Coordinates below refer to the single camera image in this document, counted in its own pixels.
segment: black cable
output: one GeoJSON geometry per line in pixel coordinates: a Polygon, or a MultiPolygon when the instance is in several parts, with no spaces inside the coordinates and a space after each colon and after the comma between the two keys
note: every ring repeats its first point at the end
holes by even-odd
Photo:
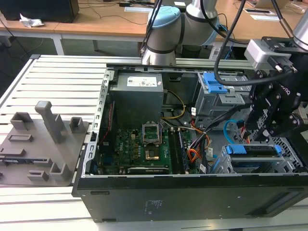
{"type": "Polygon", "coordinates": [[[142,49],[144,48],[144,46],[147,45],[147,42],[148,42],[148,39],[150,37],[151,30],[152,30],[155,18],[157,16],[158,12],[159,12],[159,9],[160,9],[160,6],[161,6],[162,2],[163,2],[162,0],[158,0],[154,4],[154,9],[152,11],[150,20],[149,20],[147,28],[146,28],[145,37],[143,38],[142,44],[140,46],[140,56],[142,55],[142,49]]]}
{"type": "Polygon", "coordinates": [[[17,37],[15,37],[11,31],[6,27],[6,25],[3,23],[2,19],[0,18],[0,21],[2,23],[2,25],[4,25],[5,29],[12,35],[13,38],[16,39],[16,42],[19,44],[19,46],[24,50],[24,52],[28,55],[28,57],[30,57],[29,53],[25,50],[25,48],[23,47],[23,45],[21,45],[21,43],[18,41],[17,37]]]}
{"type": "Polygon", "coordinates": [[[9,78],[13,78],[12,76],[10,76],[10,75],[6,74],[6,73],[5,73],[5,72],[3,72],[3,71],[0,71],[0,73],[3,73],[5,76],[7,76],[7,77],[9,77],[9,78]]]}
{"type": "Polygon", "coordinates": [[[227,30],[228,30],[228,19],[227,19],[227,16],[226,16],[224,13],[219,13],[219,14],[217,14],[217,16],[220,16],[220,15],[225,16],[225,19],[226,19],[226,28],[227,28],[227,30]]]}
{"type": "MultiPolygon", "coordinates": [[[[201,12],[204,16],[204,18],[207,20],[207,22],[209,23],[209,25],[220,35],[222,36],[223,38],[226,38],[227,36],[222,33],[218,28],[216,28],[216,26],[211,22],[211,20],[208,18],[208,16],[206,15],[206,12],[205,12],[205,9],[204,9],[204,4],[203,4],[203,0],[200,0],[200,7],[201,7],[201,12]]],[[[245,41],[238,41],[238,40],[235,40],[235,39],[231,39],[230,36],[228,38],[228,41],[231,41],[231,42],[235,42],[235,43],[239,43],[239,44],[244,44],[244,45],[247,45],[249,42],[245,42],[245,41]]]]}
{"type": "Polygon", "coordinates": [[[249,108],[251,103],[246,103],[244,105],[238,105],[225,113],[217,116],[212,122],[205,128],[205,132],[209,132],[212,128],[217,127],[222,121],[228,120],[234,115],[234,113],[241,111],[243,109],[249,108]]]}
{"type": "Polygon", "coordinates": [[[271,0],[271,3],[272,3],[273,6],[274,6],[274,9],[275,9],[275,11],[276,11],[276,13],[277,13],[277,16],[278,16],[279,20],[282,20],[282,19],[283,19],[283,16],[282,16],[282,14],[281,14],[281,12],[280,12],[280,10],[279,10],[279,6],[277,5],[276,0],[271,0]]]}
{"type": "Polygon", "coordinates": [[[222,46],[220,48],[220,51],[218,53],[217,59],[215,61],[215,65],[214,65],[214,74],[215,74],[215,79],[217,80],[218,83],[225,85],[225,86],[249,86],[249,85],[257,85],[257,84],[264,84],[264,83],[268,83],[268,82],[273,82],[273,81],[278,81],[281,80],[283,78],[286,78],[288,76],[290,76],[292,74],[291,70],[288,70],[287,72],[283,73],[283,74],[279,74],[273,77],[268,77],[268,78],[260,78],[260,79],[253,79],[253,80],[248,80],[248,81],[225,81],[222,80],[219,76],[218,73],[218,66],[219,66],[219,62],[221,60],[223,51],[226,48],[226,45],[228,43],[228,40],[241,16],[241,13],[243,11],[244,5],[245,5],[246,0],[242,0],[241,5],[239,7],[239,10],[237,12],[237,15],[230,27],[230,30],[227,33],[227,36],[224,40],[224,42],[222,43],[222,46]]]}

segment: table leg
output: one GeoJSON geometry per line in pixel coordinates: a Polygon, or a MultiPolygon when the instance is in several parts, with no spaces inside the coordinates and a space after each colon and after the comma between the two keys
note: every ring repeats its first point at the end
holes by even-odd
{"type": "Polygon", "coordinates": [[[97,45],[97,40],[93,40],[93,47],[95,51],[98,51],[98,45],[97,45]]]}
{"type": "Polygon", "coordinates": [[[5,45],[5,47],[11,47],[12,44],[7,36],[0,36],[0,41],[5,45]]]}
{"type": "Polygon", "coordinates": [[[52,38],[54,46],[56,47],[57,54],[58,55],[64,55],[63,45],[62,45],[62,39],[60,36],[55,36],[52,38]]]}

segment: black box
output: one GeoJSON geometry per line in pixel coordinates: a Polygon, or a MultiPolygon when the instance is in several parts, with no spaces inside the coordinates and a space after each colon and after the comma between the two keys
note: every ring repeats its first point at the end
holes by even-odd
{"type": "Polygon", "coordinates": [[[0,0],[6,20],[31,19],[72,23],[79,12],[78,0],[0,0]]]}

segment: connector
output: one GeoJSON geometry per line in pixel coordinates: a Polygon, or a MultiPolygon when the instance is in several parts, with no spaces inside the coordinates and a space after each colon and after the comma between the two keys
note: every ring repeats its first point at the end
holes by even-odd
{"type": "Polygon", "coordinates": [[[130,3],[130,2],[121,1],[121,2],[119,2],[119,6],[120,6],[120,7],[131,6],[131,3],[130,3]]]}

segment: label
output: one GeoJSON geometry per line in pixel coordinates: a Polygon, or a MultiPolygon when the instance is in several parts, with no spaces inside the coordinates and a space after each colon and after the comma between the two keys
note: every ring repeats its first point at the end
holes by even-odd
{"type": "Polygon", "coordinates": [[[207,155],[209,155],[210,157],[213,157],[213,149],[212,148],[208,148],[207,155]]]}
{"type": "Polygon", "coordinates": [[[203,164],[200,164],[200,171],[206,173],[206,167],[203,164]]]}
{"type": "Polygon", "coordinates": [[[4,161],[8,163],[18,163],[18,160],[4,160],[4,161]]]}
{"type": "Polygon", "coordinates": [[[152,215],[157,211],[163,204],[162,200],[158,201],[146,201],[144,205],[144,214],[152,215]]]}
{"type": "Polygon", "coordinates": [[[196,108],[195,108],[195,107],[192,107],[192,115],[193,115],[193,116],[196,116],[196,111],[197,111],[196,108]]]}
{"type": "Polygon", "coordinates": [[[184,2],[182,2],[182,1],[175,1],[174,4],[176,6],[186,6],[186,4],[184,2]]]}
{"type": "Polygon", "coordinates": [[[128,87],[157,87],[156,77],[137,77],[127,78],[128,87]]]}

